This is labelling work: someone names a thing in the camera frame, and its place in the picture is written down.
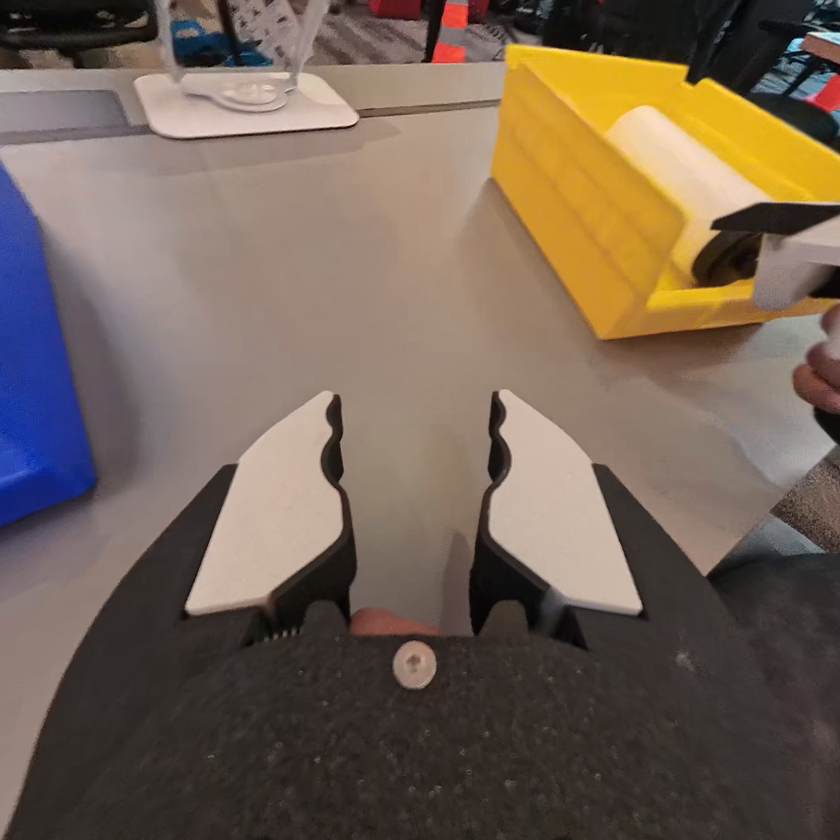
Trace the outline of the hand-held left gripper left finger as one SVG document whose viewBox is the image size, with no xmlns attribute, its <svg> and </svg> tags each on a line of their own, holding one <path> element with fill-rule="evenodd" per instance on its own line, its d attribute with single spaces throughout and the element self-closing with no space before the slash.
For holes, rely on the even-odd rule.
<svg viewBox="0 0 840 840">
<path fill-rule="evenodd" d="M 240 456 L 196 578 L 189 617 L 259 609 L 281 632 L 309 606 L 350 619 L 356 550 L 344 488 L 341 399 L 321 392 Z"/>
</svg>

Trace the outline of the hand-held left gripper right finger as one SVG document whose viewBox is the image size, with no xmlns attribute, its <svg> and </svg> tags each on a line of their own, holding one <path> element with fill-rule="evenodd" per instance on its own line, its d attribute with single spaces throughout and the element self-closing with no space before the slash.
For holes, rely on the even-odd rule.
<svg viewBox="0 0 840 840">
<path fill-rule="evenodd" d="M 490 452 L 469 571 L 474 635 L 511 602 L 528 631 L 581 637 L 572 612 L 644 613 L 595 470 L 568 433 L 514 392 L 490 399 Z"/>
</svg>

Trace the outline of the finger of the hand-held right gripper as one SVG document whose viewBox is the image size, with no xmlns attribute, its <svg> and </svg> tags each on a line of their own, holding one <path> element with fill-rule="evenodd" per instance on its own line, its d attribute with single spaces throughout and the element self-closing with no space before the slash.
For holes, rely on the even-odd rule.
<svg viewBox="0 0 840 840">
<path fill-rule="evenodd" d="M 755 203 L 711 223 L 715 232 L 735 231 L 781 236 L 783 244 L 809 250 L 838 249 L 838 233 L 804 232 L 827 224 L 839 215 L 838 203 Z"/>
<path fill-rule="evenodd" d="M 765 250 L 753 281 L 753 303 L 781 312 L 805 300 L 838 300 L 838 277 L 838 249 Z"/>
</svg>

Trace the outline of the black bottle lid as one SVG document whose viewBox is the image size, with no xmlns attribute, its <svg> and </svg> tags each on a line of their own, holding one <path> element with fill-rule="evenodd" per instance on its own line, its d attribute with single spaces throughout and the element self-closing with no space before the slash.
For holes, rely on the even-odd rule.
<svg viewBox="0 0 840 840">
<path fill-rule="evenodd" d="M 761 233 L 716 232 L 692 266 L 696 287 L 725 287 L 754 278 L 762 240 Z"/>
</svg>

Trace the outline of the white plastic bottle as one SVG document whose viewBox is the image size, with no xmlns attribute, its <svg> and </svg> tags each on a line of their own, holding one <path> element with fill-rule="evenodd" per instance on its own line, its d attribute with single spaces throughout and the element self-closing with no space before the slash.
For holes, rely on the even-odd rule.
<svg viewBox="0 0 840 840">
<path fill-rule="evenodd" d="M 640 172 L 674 202 L 685 219 L 673 250 L 680 270 L 693 275 L 701 250 L 716 236 L 711 223 L 771 197 L 695 140 L 661 111 L 640 106 L 605 132 Z"/>
</svg>

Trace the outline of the yellow plastic bin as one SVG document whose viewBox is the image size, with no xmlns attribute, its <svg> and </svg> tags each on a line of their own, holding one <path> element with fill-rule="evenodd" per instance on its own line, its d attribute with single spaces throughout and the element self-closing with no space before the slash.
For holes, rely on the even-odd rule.
<svg viewBox="0 0 840 840">
<path fill-rule="evenodd" d="M 491 175 L 600 340 L 822 315 L 832 300 L 782 311 L 752 301 L 753 281 L 700 287 L 677 255 L 687 211 L 607 136 L 655 109 L 782 202 L 836 201 L 838 155 L 712 80 L 663 62 L 516 45 Z"/>
</svg>

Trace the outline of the blue plastic bin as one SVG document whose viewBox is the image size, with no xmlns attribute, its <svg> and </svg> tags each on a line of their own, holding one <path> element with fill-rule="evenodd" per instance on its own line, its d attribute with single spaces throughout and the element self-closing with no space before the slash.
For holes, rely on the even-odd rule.
<svg viewBox="0 0 840 840">
<path fill-rule="evenodd" d="M 1 168 L 1 525 L 98 482 L 39 221 Z"/>
</svg>

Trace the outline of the person's right hand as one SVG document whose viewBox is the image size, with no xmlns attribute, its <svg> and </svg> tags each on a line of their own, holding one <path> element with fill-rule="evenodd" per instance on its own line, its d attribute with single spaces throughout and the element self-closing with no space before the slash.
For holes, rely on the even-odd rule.
<svg viewBox="0 0 840 840">
<path fill-rule="evenodd" d="M 815 410 L 839 414 L 839 359 L 828 341 L 813 346 L 793 372 L 795 393 Z"/>
</svg>

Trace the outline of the orange traffic cone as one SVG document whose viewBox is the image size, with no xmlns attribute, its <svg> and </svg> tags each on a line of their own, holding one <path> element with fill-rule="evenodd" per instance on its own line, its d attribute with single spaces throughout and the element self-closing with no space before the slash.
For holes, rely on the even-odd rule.
<svg viewBox="0 0 840 840">
<path fill-rule="evenodd" d="M 462 65 L 466 62 L 468 1 L 439 2 L 429 19 L 427 60 L 435 65 Z"/>
</svg>

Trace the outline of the white document stand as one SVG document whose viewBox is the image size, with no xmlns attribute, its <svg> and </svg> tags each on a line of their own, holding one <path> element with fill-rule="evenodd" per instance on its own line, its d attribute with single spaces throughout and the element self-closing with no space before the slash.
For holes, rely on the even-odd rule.
<svg viewBox="0 0 840 840">
<path fill-rule="evenodd" d="M 300 21 L 295 55 L 286 66 L 184 68 L 174 56 L 175 2 L 155 2 L 164 72 L 136 78 L 134 89 L 150 128 L 170 140 L 348 129 L 359 116 L 320 77 L 305 71 L 330 2 L 290 2 Z M 214 3 L 218 22 L 238 53 L 229 2 Z"/>
</svg>

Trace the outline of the blue bag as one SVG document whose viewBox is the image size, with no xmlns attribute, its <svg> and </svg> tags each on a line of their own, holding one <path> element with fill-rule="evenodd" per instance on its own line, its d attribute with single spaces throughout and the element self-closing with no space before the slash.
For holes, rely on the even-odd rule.
<svg viewBox="0 0 840 840">
<path fill-rule="evenodd" d="M 235 41 L 238 53 L 224 32 L 207 31 L 199 22 L 176 19 L 170 24 L 174 56 L 184 68 L 271 67 L 253 41 Z"/>
</svg>

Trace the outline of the white paper tag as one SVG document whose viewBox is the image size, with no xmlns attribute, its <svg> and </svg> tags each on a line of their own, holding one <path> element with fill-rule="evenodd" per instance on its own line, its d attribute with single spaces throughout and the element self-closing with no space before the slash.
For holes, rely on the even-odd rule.
<svg viewBox="0 0 840 840">
<path fill-rule="evenodd" d="M 289 1 L 229 2 L 237 36 L 254 43 L 272 64 L 286 66 L 295 55 L 300 21 Z"/>
</svg>

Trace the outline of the black office chair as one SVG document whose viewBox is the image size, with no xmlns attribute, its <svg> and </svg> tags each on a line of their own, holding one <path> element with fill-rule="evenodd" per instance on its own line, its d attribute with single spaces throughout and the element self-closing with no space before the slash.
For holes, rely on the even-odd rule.
<svg viewBox="0 0 840 840">
<path fill-rule="evenodd" d="M 74 67 L 92 51 L 150 43 L 158 34 L 154 1 L 1 2 L 2 50 L 54 50 Z"/>
</svg>

